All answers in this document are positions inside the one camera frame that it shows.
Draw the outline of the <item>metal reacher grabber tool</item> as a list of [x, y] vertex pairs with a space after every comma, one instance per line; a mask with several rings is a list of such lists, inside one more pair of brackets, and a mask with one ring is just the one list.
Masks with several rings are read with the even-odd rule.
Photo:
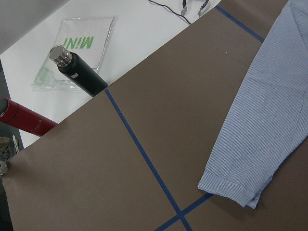
[[202, 11], [208, 6], [209, 2], [209, 0], [183, 0], [180, 15], [184, 16], [187, 11], [192, 11], [198, 13], [198, 17], [201, 17]]

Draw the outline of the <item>light blue striped shirt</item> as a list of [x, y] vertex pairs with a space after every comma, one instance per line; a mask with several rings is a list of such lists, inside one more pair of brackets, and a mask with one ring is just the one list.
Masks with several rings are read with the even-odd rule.
[[307, 135], [308, 3], [290, 0], [240, 85], [197, 187], [256, 208]]

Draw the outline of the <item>black water bottle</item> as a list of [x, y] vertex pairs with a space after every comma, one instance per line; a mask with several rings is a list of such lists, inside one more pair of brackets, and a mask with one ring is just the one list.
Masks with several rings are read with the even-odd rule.
[[58, 70], [91, 97], [108, 87], [108, 84], [76, 53], [68, 51], [62, 45], [54, 46], [49, 58]]

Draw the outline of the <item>red water bottle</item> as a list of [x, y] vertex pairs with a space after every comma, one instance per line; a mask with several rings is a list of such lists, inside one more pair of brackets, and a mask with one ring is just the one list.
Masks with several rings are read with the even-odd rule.
[[39, 137], [58, 125], [8, 98], [0, 99], [0, 121]]

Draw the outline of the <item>clear plastic bag green print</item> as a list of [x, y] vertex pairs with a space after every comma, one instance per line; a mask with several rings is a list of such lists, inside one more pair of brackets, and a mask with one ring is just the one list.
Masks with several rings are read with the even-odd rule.
[[[78, 54], [97, 74], [100, 72], [117, 17], [80, 17], [63, 19], [54, 41]], [[46, 57], [33, 84], [36, 88], [81, 91], [81, 88], [60, 73]]]

